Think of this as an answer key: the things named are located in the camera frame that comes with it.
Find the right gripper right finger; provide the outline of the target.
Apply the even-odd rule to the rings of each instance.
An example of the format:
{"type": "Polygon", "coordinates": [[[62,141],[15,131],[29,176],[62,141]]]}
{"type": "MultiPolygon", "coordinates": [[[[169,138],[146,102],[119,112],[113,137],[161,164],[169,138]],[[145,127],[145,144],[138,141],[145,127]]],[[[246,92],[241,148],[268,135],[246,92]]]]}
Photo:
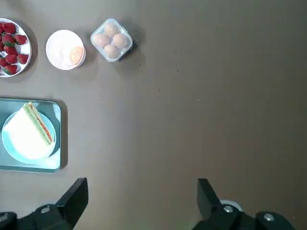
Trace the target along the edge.
{"type": "Polygon", "coordinates": [[[233,203],[221,203],[208,179],[198,179],[197,204],[201,221],[195,230],[293,230],[293,225],[276,212],[247,215],[233,203]]]}

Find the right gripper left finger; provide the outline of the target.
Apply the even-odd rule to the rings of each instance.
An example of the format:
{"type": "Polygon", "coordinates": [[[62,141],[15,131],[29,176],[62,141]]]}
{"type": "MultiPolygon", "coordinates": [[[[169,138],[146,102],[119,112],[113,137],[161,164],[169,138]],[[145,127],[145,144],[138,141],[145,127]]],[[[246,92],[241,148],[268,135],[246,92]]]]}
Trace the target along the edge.
{"type": "Polygon", "coordinates": [[[46,204],[18,218],[1,212],[2,230],[72,230],[88,205],[88,182],[78,178],[55,204],[46,204]]]}

